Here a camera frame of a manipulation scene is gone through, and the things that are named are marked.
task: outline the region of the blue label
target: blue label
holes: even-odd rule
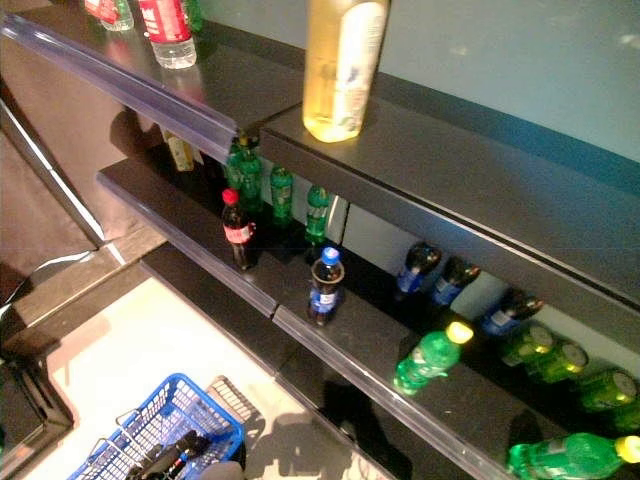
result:
[[[309,298],[314,312],[329,313],[338,303],[338,292],[320,293],[317,289],[312,288]]]
[[[488,335],[502,337],[519,324],[518,320],[511,318],[498,307],[494,311],[485,314],[480,326]]]
[[[398,274],[398,289],[404,293],[413,293],[420,288],[422,280],[424,280],[424,275],[413,273],[405,265]]]
[[[440,277],[431,289],[431,301],[436,305],[451,305],[461,291],[462,288]]]

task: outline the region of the blue shopping basket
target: blue shopping basket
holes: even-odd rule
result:
[[[186,375],[170,375],[109,438],[98,440],[69,480],[124,480],[156,445],[170,445],[190,430],[206,437],[207,451],[185,466],[179,478],[195,478],[208,465],[229,460],[244,439],[242,424]]]

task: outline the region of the coca-cola bottle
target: coca-cola bottle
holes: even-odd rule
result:
[[[222,192],[224,210],[222,210],[222,225],[227,241],[233,248],[233,259],[242,270],[256,264],[255,252],[251,249],[251,237],[255,225],[249,221],[248,215],[240,208],[238,191],[227,188]]]

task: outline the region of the red label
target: red label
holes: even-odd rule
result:
[[[84,0],[84,8],[94,17],[107,23],[115,23],[118,19],[118,9],[113,0]]]
[[[243,228],[224,227],[224,234],[231,243],[246,243],[251,238],[253,231],[249,225]]]
[[[184,42],[191,38],[180,0],[139,0],[139,3],[152,42]]]

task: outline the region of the white floor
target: white floor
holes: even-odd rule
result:
[[[72,409],[73,431],[28,475],[65,479],[115,418],[137,407],[168,375],[181,372],[206,390],[226,376],[262,413],[249,445],[252,478],[384,479],[313,420],[264,370],[199,312],[149,279],[65,337],[48,357],[50,378]]]

